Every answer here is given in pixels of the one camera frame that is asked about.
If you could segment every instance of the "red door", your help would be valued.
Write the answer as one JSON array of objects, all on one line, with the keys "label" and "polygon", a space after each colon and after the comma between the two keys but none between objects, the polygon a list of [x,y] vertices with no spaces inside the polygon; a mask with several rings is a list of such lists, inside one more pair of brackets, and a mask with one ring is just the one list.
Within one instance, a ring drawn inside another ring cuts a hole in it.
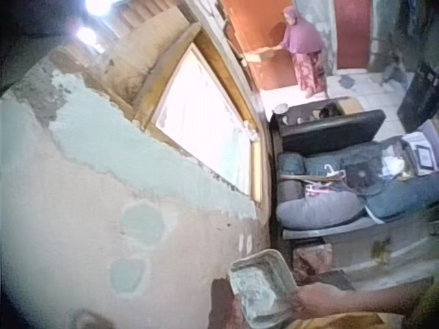
[{"label": "red door", "polygon": [[[286,25],[282,10],[291,0],[222,0],[244,52],[274,46],[283,39]],[[258,89],[270,90],[297,84],[291,56],[286,51],[262,63],[249,63]]]},{"label": "red door", "polygon": [[370,0],[334,0],[337,68],[366,69],[370,53]]}]

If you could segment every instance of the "light bulb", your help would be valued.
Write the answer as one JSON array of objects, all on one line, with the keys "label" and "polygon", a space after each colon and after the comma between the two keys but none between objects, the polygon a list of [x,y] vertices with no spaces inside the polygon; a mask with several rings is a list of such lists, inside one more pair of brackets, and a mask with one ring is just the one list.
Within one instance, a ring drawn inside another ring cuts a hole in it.
[{"label": "light bulb", "polygon": [[88,27],[81,27],[76,36],[86,45],[93,47],[96,45],[96,33]]},{"label": "light bulb", "polygon": [[105,16],[111,10],[112,0],[85,0],[87,11],[93,16]]}]

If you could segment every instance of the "metal tray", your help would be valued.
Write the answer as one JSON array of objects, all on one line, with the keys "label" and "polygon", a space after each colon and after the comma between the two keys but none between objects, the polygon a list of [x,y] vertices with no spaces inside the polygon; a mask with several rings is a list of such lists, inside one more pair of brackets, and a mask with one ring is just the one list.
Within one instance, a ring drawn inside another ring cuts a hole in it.
[{"label": "metal tray", "polygon": [[267,249],[237,260],[230,267],[229,280],[233,293],[241,296],[242,312],[251,328],[277,328],[292,318],[291,309],[274,307],[297,289],[280,252]]}]

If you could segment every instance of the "hijab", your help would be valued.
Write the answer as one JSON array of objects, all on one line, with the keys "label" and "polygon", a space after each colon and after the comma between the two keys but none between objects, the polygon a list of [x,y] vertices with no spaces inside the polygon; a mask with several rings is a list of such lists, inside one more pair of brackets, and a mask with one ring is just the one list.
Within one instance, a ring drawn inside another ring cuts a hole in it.
[{"label": "hijab", "polygon": [[286,7],[285,15],[296,20],[296,24],[288,25],[281,42],[282,48],[290,53],[313,53],[324,49],[322,37],[310,22],[303,19],[294,7]]}]

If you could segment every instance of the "window pane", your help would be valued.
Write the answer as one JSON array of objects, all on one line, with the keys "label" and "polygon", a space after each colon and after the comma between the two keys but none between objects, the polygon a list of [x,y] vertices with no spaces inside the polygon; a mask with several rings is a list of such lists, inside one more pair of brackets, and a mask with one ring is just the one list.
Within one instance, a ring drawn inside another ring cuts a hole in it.
[{"label": "window pane", "polygon": [[156,125],[240,191],[250,192],[250,135],[216,77],[191,47],[158,109]]}]

